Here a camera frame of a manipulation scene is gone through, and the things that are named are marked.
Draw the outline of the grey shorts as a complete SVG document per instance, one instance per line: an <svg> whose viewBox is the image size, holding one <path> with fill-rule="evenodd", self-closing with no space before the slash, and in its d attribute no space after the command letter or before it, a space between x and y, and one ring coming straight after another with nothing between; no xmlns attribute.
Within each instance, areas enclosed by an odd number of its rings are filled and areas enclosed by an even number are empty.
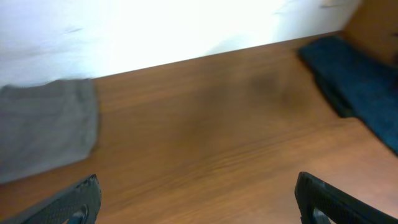
<svg viewBox="0 0 398 224"><path fill-rule="evenodd" d="M84 160L97 137L92 80L1 88L1 183Z"/></svg>

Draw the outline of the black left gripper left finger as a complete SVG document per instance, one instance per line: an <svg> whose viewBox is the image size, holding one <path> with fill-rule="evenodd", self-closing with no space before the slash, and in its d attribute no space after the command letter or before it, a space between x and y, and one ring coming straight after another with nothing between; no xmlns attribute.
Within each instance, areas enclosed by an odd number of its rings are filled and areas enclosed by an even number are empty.
<svg viewBox="0 0 398 224"><path fill-rule="evenodd" d="M1 224L94 223L100 208L100 184L92 174Z"/></svg>

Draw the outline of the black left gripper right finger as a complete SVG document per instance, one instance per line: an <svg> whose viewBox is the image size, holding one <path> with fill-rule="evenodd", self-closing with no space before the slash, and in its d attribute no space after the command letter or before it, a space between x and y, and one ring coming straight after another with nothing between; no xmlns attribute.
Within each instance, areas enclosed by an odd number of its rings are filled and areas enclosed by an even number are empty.
<svg viewBox="0 0 398 224"><path fill-rule="evenodd" d="M300 172L295 198L303 224L397 224L397 219L346 194L308 172Z"/></svg>

